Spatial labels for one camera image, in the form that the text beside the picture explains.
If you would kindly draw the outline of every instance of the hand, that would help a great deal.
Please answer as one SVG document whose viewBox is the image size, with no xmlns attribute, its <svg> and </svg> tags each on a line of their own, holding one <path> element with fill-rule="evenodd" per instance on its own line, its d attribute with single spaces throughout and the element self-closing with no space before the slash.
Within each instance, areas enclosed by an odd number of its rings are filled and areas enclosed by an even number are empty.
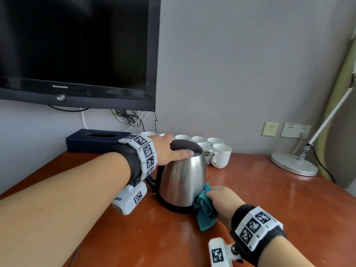
<svg viewBox="0 0 356 267">
<path fill-rule="evenodd" d="M 158 165 L 166 165 L 171 161 L 182 160 L 194 155 L 192 150 L 172 151 L 170 144 L 173 140 L 173 135 L 168 133 L 162 136 L 149 136 L 154 142 L 154 147 L 157 151 Z"/>
<path fill-rule="evenodd" d="M 217 219 L 230 231 L 231 219 L 235 211 L 245 204 L 244 201 L 228 187 L 212 187 L 206 195 L 212 200 L 218 213 Z"/>
</svg>

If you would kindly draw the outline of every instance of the silver round button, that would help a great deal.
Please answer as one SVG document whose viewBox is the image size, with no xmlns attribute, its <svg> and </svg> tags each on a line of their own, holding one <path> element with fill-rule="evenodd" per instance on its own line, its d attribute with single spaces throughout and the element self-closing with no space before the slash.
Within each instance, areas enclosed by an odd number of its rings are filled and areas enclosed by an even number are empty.
<svg viewBox="0 0 356 267">
<path fill-rule="evenodd" d="M 57 95 L 57 99 L 60 101 L 60 102 L 63 102 L 65 100 L 65 95 Z"/>
</svg>

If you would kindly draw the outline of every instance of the rag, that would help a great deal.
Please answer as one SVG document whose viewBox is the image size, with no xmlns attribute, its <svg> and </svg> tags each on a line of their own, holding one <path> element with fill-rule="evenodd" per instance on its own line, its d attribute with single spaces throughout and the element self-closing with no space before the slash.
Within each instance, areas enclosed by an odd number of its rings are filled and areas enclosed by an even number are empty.
<svg viewBox="0 0 356 267">
<path fill-rule="evenodd" d="M 211 228 L 217 218 L 217 211 L 212 204 L 212 200 L 205 194 L 208 191 L 210 191 L 210 185 L 206 183 L 204 190 L 199 194 L 197 201 L 193 204 L 194 210 L 198 211 L 197 220 L 200 230 Z"/>
</svg>

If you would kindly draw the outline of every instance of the dark blue tissue box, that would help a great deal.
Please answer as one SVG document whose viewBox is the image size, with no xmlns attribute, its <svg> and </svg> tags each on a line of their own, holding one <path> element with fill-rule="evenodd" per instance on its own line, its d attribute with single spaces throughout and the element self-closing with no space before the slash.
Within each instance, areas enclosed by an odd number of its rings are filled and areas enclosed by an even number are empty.
<svg viewBox="0 0 356 267">
<path fill-rule="evenodd" d="M 80 129 L 65 139 L 69 153 L 104 154 L 130 132 Z"/>
</svg>

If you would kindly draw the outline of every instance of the black kettle lid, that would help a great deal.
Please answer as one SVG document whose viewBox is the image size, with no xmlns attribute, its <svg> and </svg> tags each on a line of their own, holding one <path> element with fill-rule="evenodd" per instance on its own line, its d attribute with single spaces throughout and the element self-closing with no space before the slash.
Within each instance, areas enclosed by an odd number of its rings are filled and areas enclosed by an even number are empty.
<svg viewBox="0 0 356 267">
<path fill-rule="evenodd" d="M 192 150 L 194 156 L 199 156 L 203 153 L 203 149 L 199 146 L 198 143 L 194 141 L 189 141 L 187 139 L 174 139 L 171 143 L 171 150 Z"/>
</svg>

